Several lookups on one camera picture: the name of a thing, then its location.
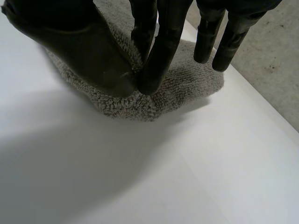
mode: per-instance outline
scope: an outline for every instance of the white surface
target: white surface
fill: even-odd
[[[299,134],[233,67],[154,123],[111,120],[0,27],[1,224],[299,223]]]

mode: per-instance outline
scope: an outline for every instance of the towel fabric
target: towel fabric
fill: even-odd
[[[95,0],[94,3],[107,19],[119,45],[130,55],[133,69],[139,70],[141,60],[130,40],[134,19],[129,0]],[[114,98],[102,93],[76,76],[53,53],[48,53],[63,79],[86,94],[101,113],[112,118],[154,121],[164,113],[207,97],[223,87],[223,74],[212,69],[211,58],[204,65],[193,60],[194,47],[192,42],[181,41],[167,76],[155,95],[145,96],[136,91],[128,98]]]

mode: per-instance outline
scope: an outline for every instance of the folded towel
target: folded towel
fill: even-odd
[[[129,0],[95,0],[94,3],[107,19],[119,45],[130,55],[132,68],[139,70],[142,67],[140,56],[130,40],[134,19]],[[210,96],[223,87],[223,74],[212,69],[211,58],[207,64],[196,63],[193,59],[194,48],[194,43],[181,41],[156,94],[145,96],[136,91],[128,98],[114,98],[97,90],[76,76],[57,56],[48,53],[63,79],[86,94],[101,113],[111,118],[154,121],[164,113]]]

